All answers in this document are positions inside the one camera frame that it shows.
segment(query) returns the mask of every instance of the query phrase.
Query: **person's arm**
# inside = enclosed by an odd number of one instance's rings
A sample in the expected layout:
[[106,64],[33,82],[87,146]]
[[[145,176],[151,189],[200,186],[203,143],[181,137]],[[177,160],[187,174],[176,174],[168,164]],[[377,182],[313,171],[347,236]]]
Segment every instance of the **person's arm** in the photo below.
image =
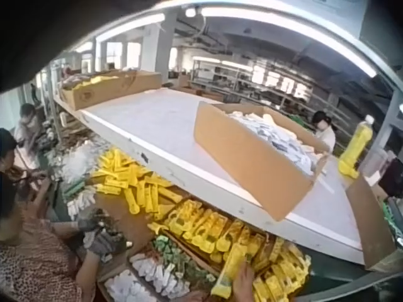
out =
[[42,181],[42,185],[40,186],[40,189],[37,193],[36,198],[33,200],[32,204],[30,205],[32,208],[33,215],[35,217],[39,216],[39,213],[44,212],[44,207],[46,207],[46,197],[47,197],[47,192],[50,187],[51,180],[50,178],[46,177]]
[[90,302],[93,297],[99,260],[98,255],[87,251],[84,262],[76,275],[76,283],[82,291],[82,302]]
[[76,221],[72,222],[53,222],[50,224],[52,227],[54,233],[60,238],[60,239],[68,239],[78,232],[80,232],[80,229],[78,227],[78,223]]

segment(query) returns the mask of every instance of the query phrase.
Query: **yellow plastic bottle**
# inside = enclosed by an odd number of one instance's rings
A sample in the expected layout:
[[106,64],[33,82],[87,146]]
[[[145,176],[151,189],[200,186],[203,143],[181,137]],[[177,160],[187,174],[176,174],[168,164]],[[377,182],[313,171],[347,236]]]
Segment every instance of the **yellow plastic bottle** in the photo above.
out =
[[374,119],[367,115],[365,121],[358,124],[353,137],[351,138],[347,149],[343,152],[339,159],[339,172],[352,178],[358,177],[355,169],[358,157],[360,157],[367,143],[373,135],[372,124]]

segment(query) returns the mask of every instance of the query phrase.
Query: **ceiling light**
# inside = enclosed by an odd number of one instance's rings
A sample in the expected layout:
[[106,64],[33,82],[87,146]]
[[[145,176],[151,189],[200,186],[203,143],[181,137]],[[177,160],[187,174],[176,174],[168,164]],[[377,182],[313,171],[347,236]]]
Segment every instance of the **ceiling light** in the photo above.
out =
[[75,52],[87,52],[89,50],[93,49],[93,43],[92,42],[86,42],[84,44],[81,44],[78,46],[76,49],[74,49]]
[[188,17],[188,18],[193,18],[194,16],[196,16],[196,9],[195,9],[195,8],[188,8],[188,9],[185,11],[185,15],[186,15],[186,17]]
[[150,16],[146,16],[143,18],[139,18],[133,21],[129,21],[127,23],[124,23],[122,25],[119,25],[115,28],[112,28],[111,30],[108,30],[99,36],[96,37],[96,41],[98,43],[106,41],[113,36],[120,35],[121,33],[125,33],[128,30],[132,30],[134,28],[138,28],[141,26],[153,24],[153,23],[158,23],[158,22],[163,22],[165,20],[165,15],[164,14],[152,14]]
[[221,61],[218,59],[213,59],[213,58],[206,58],[206,57],[193,57],[194,61],[204,61],[204,62],[210,62],[210,63],[220,63]]
[[365,60],[363,60],[348,47],[345,47],[343,44],[324,34],[323,32],[298,21],[278,16],[277,14],[273,13],[264,13],[242,8],[202,8],[201,14],[205,17],[249,19],[287,28],[327,45],[331,49],[346,57],[370,77],[375,77],[377,74],[375,69],[373,69]]
[[251,66],[242,65],[242,64],[235,63],[235,62],[222,61],[221,64],[226,65],[226,66],[239,68],[239,69],[244,69],[244,70],[247,70],[249,72],[251,72],[253,70],[253,68]]

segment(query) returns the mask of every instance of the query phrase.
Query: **white pillar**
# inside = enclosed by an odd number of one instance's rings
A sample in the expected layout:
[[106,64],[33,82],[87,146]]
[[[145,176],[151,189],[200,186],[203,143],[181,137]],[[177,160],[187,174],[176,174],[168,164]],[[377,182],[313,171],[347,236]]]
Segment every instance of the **white pillar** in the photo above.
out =
[[120,67],[127,66],[127,42],[122,42],[122,56],[120,58]]
[[176,11],[165,15],[160,25],[151,24],[145,27],[143,36],[140,68],[162,74],[162,82],[168,80],[168,63],[176,26]]
[[385,148],[390,134],[392,133],[392,123],[396,119],[397,114],[399,113],[399,106],[403,103],[403,93],[399,90],[395,90],[392,96],[392,99],[389,104],[388,111],[386,112],[385,119],[383,120],[382,126],[378,132],[377,137],[372,143],[370,150],[368,151],[364,161],[361,164],[361,167],[365,167],[377,150],[380,148]]
[[178,72],[182,72],[183,69],[183,47],[178,47],[178,56],[176,57],[176,66],[178,67]]
[[108,42],[98,43],[97,47],[99,47],[99,70],[102,71],[106,67]]
[[95,72],[95,62],[96,62],[96,40],[93,39],[93,47],[91,49],[91,73]]

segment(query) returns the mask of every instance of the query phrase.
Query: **white shelf board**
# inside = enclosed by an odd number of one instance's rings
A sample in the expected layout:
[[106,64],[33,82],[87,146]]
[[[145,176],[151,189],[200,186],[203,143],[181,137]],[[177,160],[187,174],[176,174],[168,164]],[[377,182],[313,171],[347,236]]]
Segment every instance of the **white shelf board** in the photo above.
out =
[[[62,103],[57,96],[55,100]],[[150,170],[211,205],[310,249],[362,264],[358,229],[335,162],[328,162],[326,175],[320,176],[286,219],[273,223],[260,204],[195,142],[200,101],[215,103],[159,89],[78,111],[63,107]]]

